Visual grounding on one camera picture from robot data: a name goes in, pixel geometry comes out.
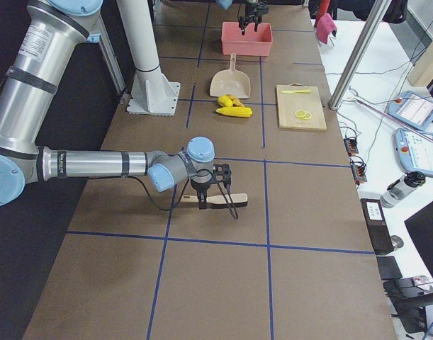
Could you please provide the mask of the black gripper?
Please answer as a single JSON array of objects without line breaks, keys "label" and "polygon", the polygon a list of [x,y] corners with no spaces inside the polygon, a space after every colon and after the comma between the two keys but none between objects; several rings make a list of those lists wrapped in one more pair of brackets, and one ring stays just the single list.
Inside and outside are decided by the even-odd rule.
[{"label": "black gripper", "polygon": [[241,34],[245,35],[245,22],[254,22],[254,32],[258,31],[259,22],[262,22],[263,15],[267,14],[265,1],[249,2],[244,7],[244,15],[239,17]]},{"label": "black gripper", "polygon": [[191,179],[191,186],[198,192],[198,209],[206,209],[206,191],[216,184],[223,199],[226,203],[227,209],[234,220],[239,219],[237,208],[231,197],[230,187],[232,184],[231,170],[228,164],[214,164],[210,169],[199,169],[196,175]]}]

